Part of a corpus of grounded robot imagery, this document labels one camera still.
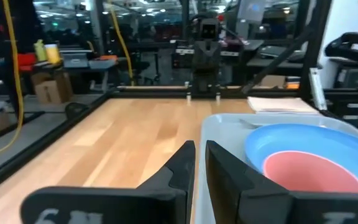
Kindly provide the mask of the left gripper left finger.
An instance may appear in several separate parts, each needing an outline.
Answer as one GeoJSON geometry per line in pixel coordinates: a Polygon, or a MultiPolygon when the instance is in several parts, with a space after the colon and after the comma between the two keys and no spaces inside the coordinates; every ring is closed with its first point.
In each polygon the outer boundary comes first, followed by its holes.
{"type": "Polygon", "coordinates": [[[135,189],[44,187],[21,204],[23,224],[190,224],[195,144],[186,141],[135,189]]]}

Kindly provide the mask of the yellow cup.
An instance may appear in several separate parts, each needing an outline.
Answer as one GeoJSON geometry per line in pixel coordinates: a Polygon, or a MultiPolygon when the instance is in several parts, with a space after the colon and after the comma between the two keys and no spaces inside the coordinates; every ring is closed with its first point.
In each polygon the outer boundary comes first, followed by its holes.
{"type": "Polygon", "coordinates": [[[47,59],[51,64],[58,64],[61,61],[60,52],[57,44],[44,45],[47,59]]]}

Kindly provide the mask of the pink ribbed cup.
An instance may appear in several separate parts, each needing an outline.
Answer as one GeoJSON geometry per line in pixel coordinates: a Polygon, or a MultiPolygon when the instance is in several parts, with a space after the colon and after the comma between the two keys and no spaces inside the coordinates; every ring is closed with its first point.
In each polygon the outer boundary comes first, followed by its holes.
{"type": "Polygon", "coordinates": [[[264,176],[288,190],[358,193],[358,178],[339,164],[301,151],[282,151],[264,160],[264,176]]]}

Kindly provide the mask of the black equipment cart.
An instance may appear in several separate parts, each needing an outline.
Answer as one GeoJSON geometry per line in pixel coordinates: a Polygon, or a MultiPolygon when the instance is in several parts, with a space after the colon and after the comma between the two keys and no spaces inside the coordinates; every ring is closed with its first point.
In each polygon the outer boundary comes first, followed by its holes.
{"type": "Polygon", "coordinates": [[[338,65],[334,88],[325,91],[328,111],[358,129],[358,32],[334,39],[324,53],[338,65]]]}

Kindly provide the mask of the white paper stack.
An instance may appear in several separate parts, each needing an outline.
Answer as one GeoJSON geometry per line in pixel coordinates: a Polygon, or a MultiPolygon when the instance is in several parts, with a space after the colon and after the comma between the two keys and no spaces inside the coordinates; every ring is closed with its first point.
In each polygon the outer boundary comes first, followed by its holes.
{"type": "Polygon", "coordinates": [[[248,97],[249,106],[256,113],[299,113],[318,114],[318,110],[300,98],[258,98],[248,97]]]}

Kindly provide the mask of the small tan box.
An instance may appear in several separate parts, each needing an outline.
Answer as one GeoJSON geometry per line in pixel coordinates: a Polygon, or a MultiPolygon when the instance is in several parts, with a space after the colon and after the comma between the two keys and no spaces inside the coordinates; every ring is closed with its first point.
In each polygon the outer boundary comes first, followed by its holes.
{"type": "Polygon", "coordinates": [[[285,77],[278,75],[267,75],[259,85],[263,88],[283,88],[285,86],[285,77]]]}

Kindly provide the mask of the red box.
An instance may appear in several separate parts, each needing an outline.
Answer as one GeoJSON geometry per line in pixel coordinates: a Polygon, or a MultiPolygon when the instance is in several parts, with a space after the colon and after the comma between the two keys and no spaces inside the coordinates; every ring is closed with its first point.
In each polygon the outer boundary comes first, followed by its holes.
{"type": "Polygon", "coordinates": [[[20,73],[31,73],[34,64],[37,62],[37,57],[34,53],[18,54],[17,59],[20,73]]]}

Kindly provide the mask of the yellow-green bottle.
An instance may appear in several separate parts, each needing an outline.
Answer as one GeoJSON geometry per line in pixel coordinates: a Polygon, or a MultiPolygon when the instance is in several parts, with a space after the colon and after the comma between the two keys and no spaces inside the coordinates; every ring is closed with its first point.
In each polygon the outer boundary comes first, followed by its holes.
{"type": "Polygon", "coordinates": [[[34,50],[37,60],[39,62],[47,61],[47,53],[45,51],[45,46],[42,39],[36,41],[36,43],[34,44],[34,50]]]}

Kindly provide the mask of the grey bin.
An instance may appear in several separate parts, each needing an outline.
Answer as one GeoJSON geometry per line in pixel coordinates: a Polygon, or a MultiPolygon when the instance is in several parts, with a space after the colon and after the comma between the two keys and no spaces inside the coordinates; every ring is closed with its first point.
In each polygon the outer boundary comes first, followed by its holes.
{"type": "Polygon", "coordinates": [[[65,68],[86,68],[89,67],[87,53],[62,54],[63,66],[65,68]]]}
{"type": "Polygon", "coordinates": [[[108,69],[115,66],[114,59],[95,59],[88,61],[90,69],[108,69]]]}

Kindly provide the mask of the grey plastic tray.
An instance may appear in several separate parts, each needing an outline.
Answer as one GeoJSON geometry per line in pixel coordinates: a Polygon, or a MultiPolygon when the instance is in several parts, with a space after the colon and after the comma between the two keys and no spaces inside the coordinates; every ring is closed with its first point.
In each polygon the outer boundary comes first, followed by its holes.
{"type": "Polygon", "coordinates": [[[195,187],[193,199],[193,224],[215,224],[213,208],[208,192],[205,174],[205,147],[207,140],[216,141],[242,161],[246,160],[244,141],[253,131],[241,121],[252,124],[270,125],[280,123],[309,124],[345,132],[358,137],[358,129],[338,119],[311,114],[214,114],[204,119],[201,125],[198,159],[198,186],[195,187]]]}

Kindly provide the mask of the blue bowl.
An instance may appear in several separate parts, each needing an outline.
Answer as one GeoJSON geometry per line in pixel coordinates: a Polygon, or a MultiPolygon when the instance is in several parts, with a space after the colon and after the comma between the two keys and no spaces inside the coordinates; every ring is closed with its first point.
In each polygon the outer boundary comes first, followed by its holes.
{"type": "Polygon", "coordinates": [[[329,159],[358,179],[358,136],[308,124],[270,124],[252,131],[244,141],[247,161],[259,172],[276,152],[307,152],[329,159]]]}

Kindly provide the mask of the cardboard box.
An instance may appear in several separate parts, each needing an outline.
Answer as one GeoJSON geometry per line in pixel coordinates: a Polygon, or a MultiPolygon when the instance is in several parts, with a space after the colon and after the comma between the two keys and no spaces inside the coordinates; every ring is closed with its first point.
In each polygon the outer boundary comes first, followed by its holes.
{"type": "Polygon", "coordinates": [[[40,72],[32,75],[31,80],[41,104],[62,104],[70,101],[73,96],[70,77],[65,72],[40,72]]]}

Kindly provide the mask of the white paper sign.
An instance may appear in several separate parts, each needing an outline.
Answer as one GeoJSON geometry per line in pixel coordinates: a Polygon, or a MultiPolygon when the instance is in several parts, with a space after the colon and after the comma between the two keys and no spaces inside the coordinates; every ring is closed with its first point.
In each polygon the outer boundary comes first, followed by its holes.
{"type": "Polygon", "coordinates": [[[238,19],[261,22],[264,16],[266,0],[240,0],[238,6],[238,19]]]}

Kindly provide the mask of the white strip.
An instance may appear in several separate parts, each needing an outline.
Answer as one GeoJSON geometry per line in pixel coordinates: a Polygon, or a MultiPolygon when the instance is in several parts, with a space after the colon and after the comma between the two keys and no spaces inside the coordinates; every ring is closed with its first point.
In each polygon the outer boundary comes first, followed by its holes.
{"type": "Polygon", "coordinates": [[[310,87],[315,107],[320,111],[328,109],[324,89],[321,84],[318,68],[310,68],[309,71],[310,87]]]}

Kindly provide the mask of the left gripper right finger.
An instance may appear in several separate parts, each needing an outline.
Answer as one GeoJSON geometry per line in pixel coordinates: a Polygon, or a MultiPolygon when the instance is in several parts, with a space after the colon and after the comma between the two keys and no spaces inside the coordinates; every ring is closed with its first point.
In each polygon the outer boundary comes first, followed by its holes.
{"type": "Polygon", "coordinates": [[[287,190],[211,140],[205,164],[216,224],[358,224],[358,194],[287,190]]]}

